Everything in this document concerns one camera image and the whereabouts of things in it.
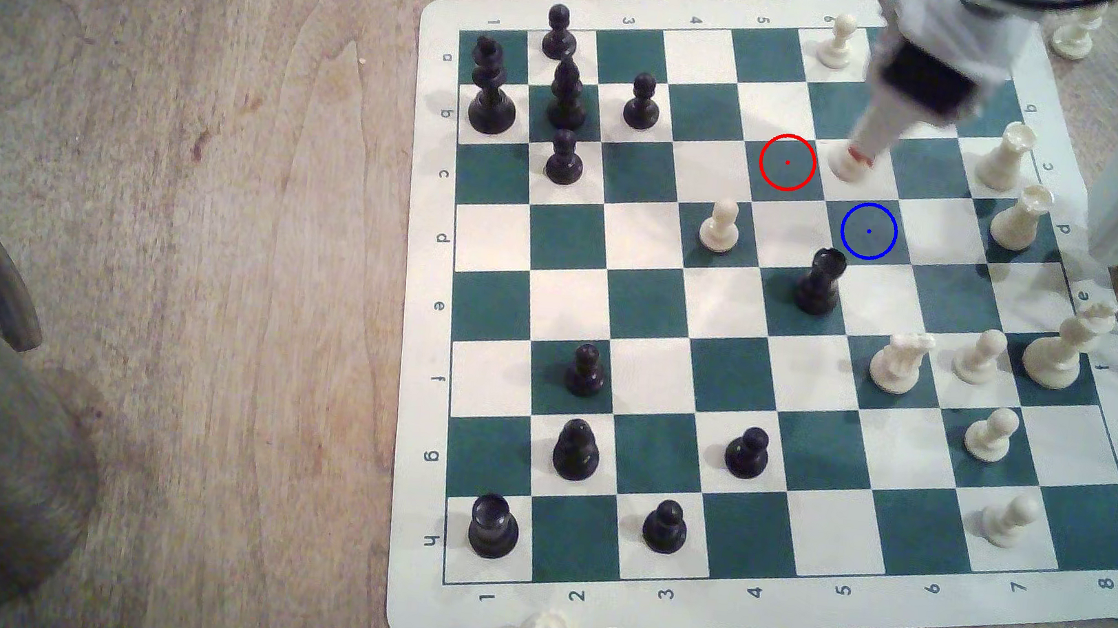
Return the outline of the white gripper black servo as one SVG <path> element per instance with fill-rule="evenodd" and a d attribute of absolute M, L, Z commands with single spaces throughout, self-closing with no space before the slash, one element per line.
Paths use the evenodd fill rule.
<path fill-rule="evenodd" d="M 1036 10 L 1001 0 L 878 1 L 885 25 L 866 70 L 874 94 L 849 148 L 865 166 L 910 126 L 911 106 L 925 121 L 954 125 L 978 114 L 1010 79 L 1041 19 Z"/>

